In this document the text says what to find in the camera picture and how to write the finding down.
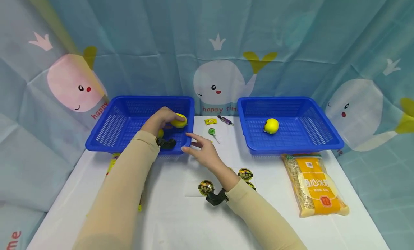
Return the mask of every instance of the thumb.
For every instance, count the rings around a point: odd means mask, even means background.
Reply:
[[[181,116],[179,116],[179,115],[175,115],[175,119],[176,120],[179,120],[180,122],[184,122],[185,121],[185,118],[184,117],[181,117]]]
[[[193,157],[196,157],[198,150],[192,149],[191,147],[181,147],[181,150],[184,153],[187,153],[189,155],[192,155]]]

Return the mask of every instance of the cartoon whale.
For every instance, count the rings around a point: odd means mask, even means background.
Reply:
[[[353,150],[375,149],[398,133],[414,133],[414,101],[400,100],[403,115],[393,131],[374,135],[381,124],[383,95],[373,81],[351,79],[336,90],[325,113],[345,143]]]
[[[67,108],[83,113],[98,104],[103,94],[87,78],[92,72],[105,94],[106,90],[93,71],[96,48],[85,49],[84,56],[66,54],[60,57],[47,73],[52,94]]]
[[[194,74],[194,91],[203,103],[236,103],[240,97],[248,97],[253,91],[257,73],[276,58],[277,52],[271,52],[262,60],[254,52],[245,52],[243,56],[253,68],[253,76],[246,84],[242,73],[229,60],[213,60],[196,70]]]

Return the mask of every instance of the hand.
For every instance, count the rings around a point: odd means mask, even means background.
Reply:
[[[221,161],[219,155],[217,154],[216,148],[210,140],[194,133],[186,133],[186,135],[195,139],[196,142],[191,142],[191,145],[199,147],[201,150],[192,149],[190,147],[182,147],[181,149],[183,152],[194,156],[201,165],[205,166],[210,171],[212,171],[217,165],[224,165],[223,161]]]
[[[221,161],[217,154],[216,148],[210,140],[198,136],[194,133],[187,133],[187,136],[195,139],[197,142],[191,142],[191,145],[199,147],[201,150],[191,149],[190,147],[182,147],[183,152],[190,154],[210,172],[212,172],[220,182],[221,186],[229,192],[240,181],[237,176],[226,164]]]
[[[144,123],[141,130],[152,133],[156,137],[158,136],[158,131],[161,128],[164,128],[166,123],[171,122],[174,119],[185,121],[183,117],[178,116],[171,109],[164,106]]]

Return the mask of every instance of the crown print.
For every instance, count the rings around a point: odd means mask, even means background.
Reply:
[[[220,34],[217,33],[216,40],[213,40],[213,39],[208,39],[208,40],[213,44],[215,51],[220,51],[221,46],[223,45],[224,41],[226,41],[226,38],[224,38],[223,40],[220,40]]]
[[[40,48],[44,49],[45,51],[49,51],[50,49],[53,48],[52,44],[49,42],[49,35],[46,34],[45,37],[41,37],[38,33],[33,32],[35,37],[36,37],[36,41],[28,41],[31,44],[37,45]]]
[[[396,60],[395,62],[392,61],[392,59],[387,59],[387,67],[382,72],[385,76],[388,76],[389,74],[393,73],[394,71],[401,70],[400,67],[397,67],[398,62],[400,62],[401,59]]]

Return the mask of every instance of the green lollipop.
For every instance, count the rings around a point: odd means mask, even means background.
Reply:
[[[216,130],[214,128],[209,128],[208,129],[208,134],[213,136],[215,138],[215,140],[220,144],[220,141],[218,141],[218,139],[216,138]]]

